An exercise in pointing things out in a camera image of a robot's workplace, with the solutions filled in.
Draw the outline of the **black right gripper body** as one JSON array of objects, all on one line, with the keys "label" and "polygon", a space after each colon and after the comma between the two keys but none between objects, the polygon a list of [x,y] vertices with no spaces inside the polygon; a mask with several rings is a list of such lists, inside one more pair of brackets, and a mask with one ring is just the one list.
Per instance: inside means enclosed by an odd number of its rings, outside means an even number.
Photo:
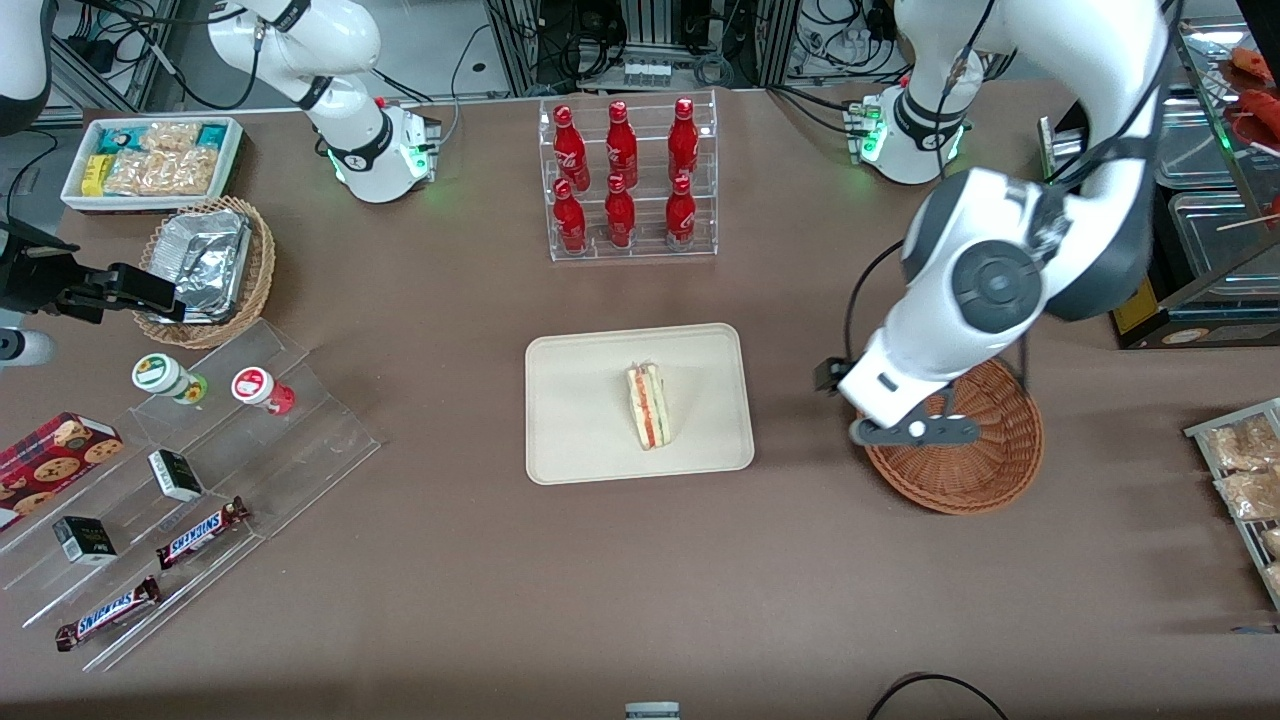
[{"label": "black right gripper body", "polygon": [[1,306],[35,314],[79,282],[78,245],[24,222],[3,222]]}]

